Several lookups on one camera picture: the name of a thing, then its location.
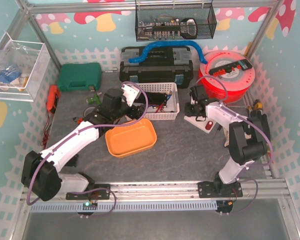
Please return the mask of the red filament spool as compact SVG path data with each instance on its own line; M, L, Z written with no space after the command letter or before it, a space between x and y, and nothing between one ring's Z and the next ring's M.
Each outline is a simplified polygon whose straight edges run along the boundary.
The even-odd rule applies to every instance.
M254 67L246 71L236 69L231 73L219 76L209 74L210 69L242 59L249 60L240 53L231 50L215 50L207 53L205 59L207 64L200 64L198 78L210 98L217 98L226 104L237 102L245 95L255 80Z

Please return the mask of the orange multimeter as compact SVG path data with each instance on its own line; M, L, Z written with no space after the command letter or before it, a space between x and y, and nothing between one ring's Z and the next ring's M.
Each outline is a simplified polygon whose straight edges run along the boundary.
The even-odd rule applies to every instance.
M53 84L49 87L46 109L50 114L55 114L61 92L58 86Z

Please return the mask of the black connector strip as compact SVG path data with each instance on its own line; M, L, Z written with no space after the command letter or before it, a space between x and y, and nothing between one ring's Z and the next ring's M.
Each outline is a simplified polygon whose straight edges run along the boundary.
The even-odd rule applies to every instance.
M225 65L221 65L215 68L212 68L208 71L208 73L211 76L221 76L221 75L225 75L225 74L229 74L233 71L235 71L236 69L238 70L242 70L242 71L247 71L252 69L252 64L249 62L249 60L247 59L241 59L238 61L234 61Z

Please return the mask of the black perforated metal plate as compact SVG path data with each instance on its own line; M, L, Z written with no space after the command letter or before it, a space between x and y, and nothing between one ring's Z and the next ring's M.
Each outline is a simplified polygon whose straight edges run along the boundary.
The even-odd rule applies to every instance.
M149 105L161 105L166 104L168 100L168 95L166 93L160 93L160 92L145 92L148 104ZM145 104L146 99L143 93L140 94L140 96L135 100L136 103Z

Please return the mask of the white work glove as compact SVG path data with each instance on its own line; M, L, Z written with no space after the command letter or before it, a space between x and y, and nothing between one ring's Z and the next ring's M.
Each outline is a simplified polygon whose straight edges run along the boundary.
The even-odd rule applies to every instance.
M223 128L223 133L224 133L224 136L225 136L224 147L228 148L229 145L230 145L230 134L229 134L229 131L225 128Z

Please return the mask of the aluminium rail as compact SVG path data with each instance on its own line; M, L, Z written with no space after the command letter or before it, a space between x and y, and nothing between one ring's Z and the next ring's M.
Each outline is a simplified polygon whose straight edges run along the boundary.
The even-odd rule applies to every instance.
M200 200L198 181L149 181L149 182L111 182L110 190L119 202L153 201L194 201ZM284 179L246 180L241 183L239 192L233 197L220 200L286 199L291 194Z

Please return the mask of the white perforated plastic basket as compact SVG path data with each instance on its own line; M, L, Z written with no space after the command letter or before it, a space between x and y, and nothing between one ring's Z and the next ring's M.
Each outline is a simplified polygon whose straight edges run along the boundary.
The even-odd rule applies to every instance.
M173 82L138 83L148 98L144 116L151 121L175 120L180 112L177 85Z

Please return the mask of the green plastic tool case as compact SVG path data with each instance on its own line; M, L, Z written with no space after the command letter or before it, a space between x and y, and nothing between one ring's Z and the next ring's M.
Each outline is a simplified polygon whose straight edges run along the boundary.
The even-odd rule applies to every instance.
M61 66L57 87L61 92L98 90L102 68L98 62L68 63Z

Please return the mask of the orange handled pliers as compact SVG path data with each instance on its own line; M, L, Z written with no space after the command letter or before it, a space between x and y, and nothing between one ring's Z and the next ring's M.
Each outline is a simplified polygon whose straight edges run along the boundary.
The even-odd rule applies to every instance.
M74 117L72 120L79 125L84 119L82 117Z

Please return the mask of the silver socket bit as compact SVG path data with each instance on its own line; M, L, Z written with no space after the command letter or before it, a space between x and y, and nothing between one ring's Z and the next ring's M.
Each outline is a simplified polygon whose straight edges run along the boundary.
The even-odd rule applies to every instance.
M117 67L113 67L112 69L109 70L110 73L117 73L119 72L119 69Z

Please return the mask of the yellow handled tool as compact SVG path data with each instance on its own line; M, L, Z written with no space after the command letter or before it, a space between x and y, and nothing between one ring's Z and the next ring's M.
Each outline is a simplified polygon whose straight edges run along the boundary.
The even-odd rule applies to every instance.
M262 103L258 99L256 99L253 102L253 105L252 106L248 106L247 109L248 109L249 112L252 112L252 111L263 111L263 105L262 105Z

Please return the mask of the black plastic toolbox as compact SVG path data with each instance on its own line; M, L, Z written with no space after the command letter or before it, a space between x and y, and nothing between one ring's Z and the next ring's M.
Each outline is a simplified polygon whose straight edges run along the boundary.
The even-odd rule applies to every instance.
M146 59L130 63L139 57L144 47L125 47L120 54L119 80L133 83L175 83L186 89L194 77L191 50L187 46L159 47L152 49Z

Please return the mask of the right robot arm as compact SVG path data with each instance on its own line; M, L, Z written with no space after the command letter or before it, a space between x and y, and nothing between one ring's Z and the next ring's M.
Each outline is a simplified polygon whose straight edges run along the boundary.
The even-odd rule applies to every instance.
M242 197L240 173L268 152L270 141L269 124L265 114L251 117L228 108L216 98L209 98L203 85L190 88L191 102L187 102L184 113L197 123L214 121L228 132L230 158L215 174L213 181L197 184L200 198Z

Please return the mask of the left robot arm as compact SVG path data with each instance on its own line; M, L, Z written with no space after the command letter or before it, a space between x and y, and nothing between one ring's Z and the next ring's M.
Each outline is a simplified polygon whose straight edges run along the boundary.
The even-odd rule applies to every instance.
M94 181L84 173L59 174L62 168L83 148L103 136L108 130L120 127L119 121L128 116L125 126L138 123L146 114L134 101L145 91L133 82L123 82L121 88L111 88L101 104L88 113L67 136L41 152L30 151L24 159L21 183L28 188L26 203L31 206L31 194L44 202L59 192L87 195L98 191Z

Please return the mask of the clear acrylic box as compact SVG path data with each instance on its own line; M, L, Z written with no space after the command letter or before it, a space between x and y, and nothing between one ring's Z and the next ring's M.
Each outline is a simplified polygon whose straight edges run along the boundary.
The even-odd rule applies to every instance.
M0 100L33 102L51 57L45 43L13 40L0 46Z

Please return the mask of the blue white glove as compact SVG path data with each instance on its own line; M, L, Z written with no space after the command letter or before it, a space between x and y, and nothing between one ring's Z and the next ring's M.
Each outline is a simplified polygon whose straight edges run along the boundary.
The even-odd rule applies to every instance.
M10 65L0 72L0 83L7 85L19 84L19 77L21 75L22 72L18 67Z

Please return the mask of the orange plastic tray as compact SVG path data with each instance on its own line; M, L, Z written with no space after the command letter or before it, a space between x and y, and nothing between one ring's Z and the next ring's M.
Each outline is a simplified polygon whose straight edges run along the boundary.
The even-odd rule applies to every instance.
M132 125L107 131L105 142L112 156L124 158L151 149L157 142L157 134L152 122L143 118Z

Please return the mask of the black yellow work glove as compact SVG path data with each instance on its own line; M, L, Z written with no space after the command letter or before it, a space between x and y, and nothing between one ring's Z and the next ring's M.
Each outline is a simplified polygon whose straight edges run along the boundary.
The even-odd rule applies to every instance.
M262 110L253 110L250 113L250 117L251 118L257 117L260 120L263 133L266 135L266 137L269 140L271 140L271 133L270 133L270 127L269 127L267 115L263 113Z

